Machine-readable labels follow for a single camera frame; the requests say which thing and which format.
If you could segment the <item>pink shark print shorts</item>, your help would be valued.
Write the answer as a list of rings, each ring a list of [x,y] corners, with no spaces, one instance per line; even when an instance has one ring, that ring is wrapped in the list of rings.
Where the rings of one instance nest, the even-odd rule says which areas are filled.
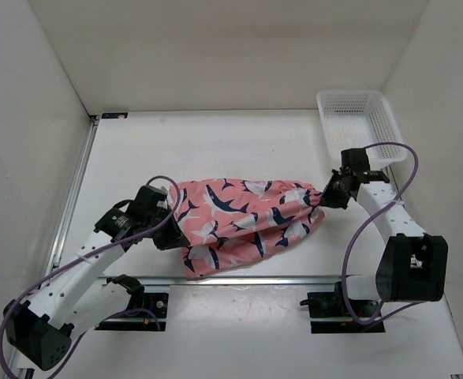
[[[291,180],[212,178],[180,182],[168,193],[185,274],[200,278],[250,266],[298,245],[322,222],[322,194]]]

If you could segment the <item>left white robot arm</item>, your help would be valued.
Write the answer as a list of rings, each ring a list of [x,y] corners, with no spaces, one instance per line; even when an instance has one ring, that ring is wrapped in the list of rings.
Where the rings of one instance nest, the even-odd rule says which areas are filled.
[[[155,318],[139,280],[126,274],[103,285],[96,280],[145,238],[160,238],[169,245],[183,242],[175,212],[186,197],[184,189],[167,193],[146,184],[134,199],[110,208],[72,261],[5,308],[1,334],[7,342],[48,371],[69,355],[87,330],[108,318]]]

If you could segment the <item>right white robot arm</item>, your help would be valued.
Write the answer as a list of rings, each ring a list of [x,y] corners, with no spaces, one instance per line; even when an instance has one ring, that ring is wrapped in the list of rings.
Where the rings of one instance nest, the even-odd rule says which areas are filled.
[[[346,248],[341,290],[333,306],[341,315],[355,313],[364,300],[379,302],[437,302],[444,292],[448,244],[430,235],[407,213],[389,178],[371,169],[366,148],[341,152],[342,163],[332,172],[320,200],[324,208],[345,209],[355,200],[369,217],[357,229]],[[385,249],[372,274],[349,276],[349,256],[357,236],[374,225]]]

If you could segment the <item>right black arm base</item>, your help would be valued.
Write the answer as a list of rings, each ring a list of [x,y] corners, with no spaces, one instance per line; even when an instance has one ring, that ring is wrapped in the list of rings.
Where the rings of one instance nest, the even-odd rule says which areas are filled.
[[[382,321],[376,325],[360,325],[351,318],[342,295],[342,285],[337,282],[334,289],[310,291],[299,305],[308,310],[311,334],[356,334],[384,333]]]

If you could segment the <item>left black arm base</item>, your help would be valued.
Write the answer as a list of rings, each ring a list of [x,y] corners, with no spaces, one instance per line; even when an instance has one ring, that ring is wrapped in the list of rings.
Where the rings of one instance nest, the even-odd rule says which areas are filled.
[[[124,313],[95,327],[107,332],[165,332],[170,290],[167,286],[144,288],[141,300],[131,301]]]

